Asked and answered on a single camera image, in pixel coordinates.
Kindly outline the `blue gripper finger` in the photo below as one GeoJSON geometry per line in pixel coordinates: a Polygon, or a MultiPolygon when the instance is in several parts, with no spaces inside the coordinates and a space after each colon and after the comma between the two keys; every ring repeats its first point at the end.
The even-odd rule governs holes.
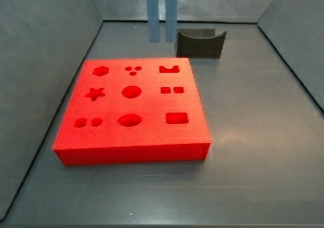
{"type": "Polygon", "coordinates": [[[147,0],[147,17],[148,17],[150,41],[152,43],[158,43],[159,42],[158,0],[147,0]]]}
{"type": "Polygon", "coordinates": [[[166,41],[172,42],[175,39],[176,25],[176,0],[166,1],[166,41]]]}

